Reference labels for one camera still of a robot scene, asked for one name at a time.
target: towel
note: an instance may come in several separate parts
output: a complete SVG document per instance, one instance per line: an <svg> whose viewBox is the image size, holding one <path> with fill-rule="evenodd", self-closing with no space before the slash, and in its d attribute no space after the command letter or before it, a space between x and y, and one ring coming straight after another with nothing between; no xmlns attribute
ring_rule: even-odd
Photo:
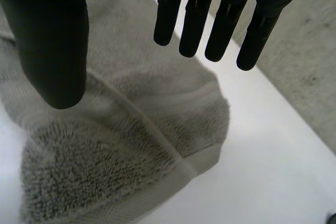
<svg viewBox="0 0 336 224"><path fill-rule="evenodd" d="M154 43L154 0L87 3L87 88L67 110L28 82L0 15L0 96L28 136L22 223L134 222L215 165L226 138L216 77L181 57L175 36Z"/></svg>

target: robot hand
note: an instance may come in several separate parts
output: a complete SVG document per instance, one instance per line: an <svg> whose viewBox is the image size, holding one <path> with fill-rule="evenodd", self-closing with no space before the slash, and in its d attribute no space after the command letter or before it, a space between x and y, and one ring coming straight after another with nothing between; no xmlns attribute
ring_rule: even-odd
<svg viewBox="0 0 336 224"><path fill-rule="evenodd" d="M172 37L181 0L157 0L158 16L154 40L165 46ZM180 53L186 57L196 54L212 0L188 0L180 41ZM237 65L250 70L256 64L282 9L292 0L257 0L247 34L240 49ZM222 0L216 14L205 57L219 61L231 39L247 0Z"/></svg>

